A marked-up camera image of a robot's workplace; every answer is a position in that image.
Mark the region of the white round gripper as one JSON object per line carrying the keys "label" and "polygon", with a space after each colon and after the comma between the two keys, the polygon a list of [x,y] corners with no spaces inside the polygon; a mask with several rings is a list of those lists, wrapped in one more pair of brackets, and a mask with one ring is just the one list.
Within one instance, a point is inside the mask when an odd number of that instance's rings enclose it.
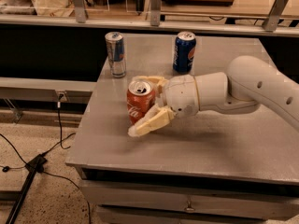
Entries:
{"label": "white round gripper", "polygon": [[166,79],[161,76],[136,76],[133,80],[150,82],[157,96],[163,93],[165,106],[154,105],[146,115],[128,129],[128,135],[139,137],[163,128],[174,118],[196,115],[199,98],[194,77],[184,75]]}

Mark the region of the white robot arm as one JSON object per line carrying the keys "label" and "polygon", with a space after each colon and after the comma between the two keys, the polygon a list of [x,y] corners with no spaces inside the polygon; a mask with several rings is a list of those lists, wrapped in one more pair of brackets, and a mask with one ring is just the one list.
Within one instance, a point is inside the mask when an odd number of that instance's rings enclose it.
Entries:
{"label": "white robot arm", "polygon": [[299,130],[299,84],[258,58],[239,56],[224,72],[196,77],[138,76],[128,85],[128,134],[142,136],[200,111],[247,114],[260,105]]}

